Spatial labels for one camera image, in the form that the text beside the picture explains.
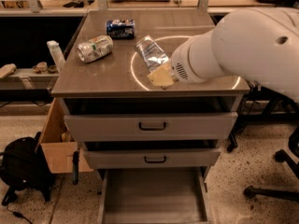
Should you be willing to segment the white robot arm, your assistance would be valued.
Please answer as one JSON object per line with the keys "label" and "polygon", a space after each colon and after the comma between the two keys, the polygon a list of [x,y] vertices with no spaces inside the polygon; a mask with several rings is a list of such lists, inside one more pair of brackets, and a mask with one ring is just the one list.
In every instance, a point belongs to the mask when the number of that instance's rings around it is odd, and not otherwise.
{"label": "white robot arm", "polygon": [[299,101],[299,10],[249,7],[190,37],[148,74],[155,86],[239,76]]}

